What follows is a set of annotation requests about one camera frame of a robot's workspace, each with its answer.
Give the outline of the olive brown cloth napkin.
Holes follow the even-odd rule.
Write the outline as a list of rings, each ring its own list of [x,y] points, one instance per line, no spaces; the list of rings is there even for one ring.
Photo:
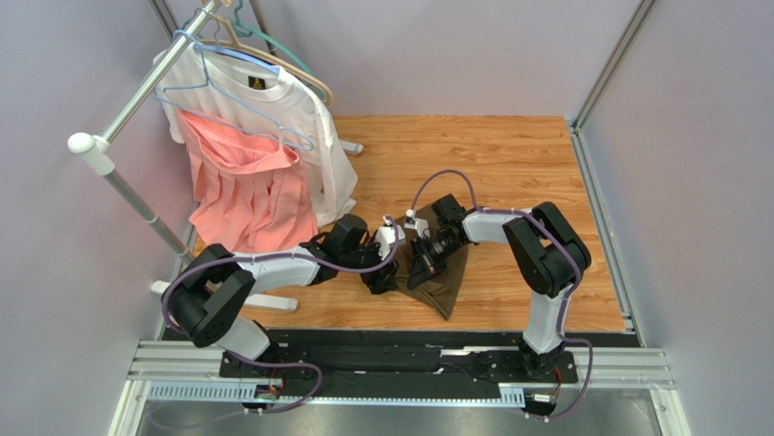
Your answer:
[[[435,231],[439,228],[436,218],[431,211],[431,205],[424,206],[416,211],[420,218],[428,221],[430,231]],[[397,224],[403,228],[406,235],[406,244],[399,249],[396,255],[396,260],[399,262],[395,276],[398,283],[397,291],[425,303],[433,308],[443,319],[448,320],[452,316],[461,288],[468,262],[469,244],[447,259],[446,269],[443,272],[437,272],[429,281],[422,283],[414,290],[409,290],[407,282],[412,266],[411,241],[418,237],[413,230],[403,227],[404,216],[397,221]]]

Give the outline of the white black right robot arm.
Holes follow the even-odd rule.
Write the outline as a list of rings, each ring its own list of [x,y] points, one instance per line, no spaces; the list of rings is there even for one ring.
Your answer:
[[[588,248],[558,206],[544,202],[530,210],[474,210],[447,194],[430,209],[439,227],[412,239],[408,288],[414,290],[448,272],[451,257],[470,244],[508,245],[531,289],[516,363],[532,379],[552,373],[565,346],[571,296],[590,266]]]

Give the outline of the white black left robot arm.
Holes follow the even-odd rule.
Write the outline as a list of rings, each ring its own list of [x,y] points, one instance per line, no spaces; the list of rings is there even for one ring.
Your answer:
[[[392,279],[406,237],[391,216],[383,220],[369,234],[363,219],[346,214],[329,231],[271,253],[239,254],[211,244],[163,290],[164,321],[197,348],[222,349],[229,362],[260,372],[306,372],[310,363],[281,360],[276,341],[260,323],[241,315],[243,307],[254,295],[319,285],[339,273],[359,274],[370,284]]]

